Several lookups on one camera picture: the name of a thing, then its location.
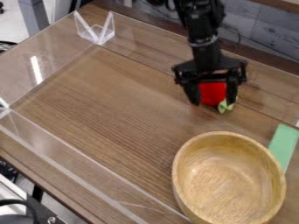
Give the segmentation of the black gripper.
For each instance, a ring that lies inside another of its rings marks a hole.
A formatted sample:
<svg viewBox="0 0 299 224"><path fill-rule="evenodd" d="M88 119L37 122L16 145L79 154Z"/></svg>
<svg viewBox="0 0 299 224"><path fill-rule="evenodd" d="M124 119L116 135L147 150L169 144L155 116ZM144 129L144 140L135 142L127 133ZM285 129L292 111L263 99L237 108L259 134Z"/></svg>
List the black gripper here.
<svg viewBox="0 0 299 224"><path fill-rule="evenodd" d="M200 90L197 82L227 81L227 103L236 102L239 84L247 81L247 65L244 60L225 56L220 50L220 44L192 47L191 60L172 66L175 83L183 86L191 104L200 105Z"/></svg>

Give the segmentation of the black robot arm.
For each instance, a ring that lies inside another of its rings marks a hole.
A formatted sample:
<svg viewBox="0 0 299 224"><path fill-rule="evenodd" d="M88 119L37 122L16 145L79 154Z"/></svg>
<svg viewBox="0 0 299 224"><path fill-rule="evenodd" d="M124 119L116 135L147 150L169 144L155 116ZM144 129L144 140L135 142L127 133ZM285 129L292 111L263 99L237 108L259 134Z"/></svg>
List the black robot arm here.
<svg viewBox="0 0 299 224"><path fill-rule="evenodd" d="M225 56L220 49L224 4L220 0L172 0L172 3L192 51L192 59L172 66L173 81L191 104L231 108L239 85L247 81L248 63Z"/></svg>

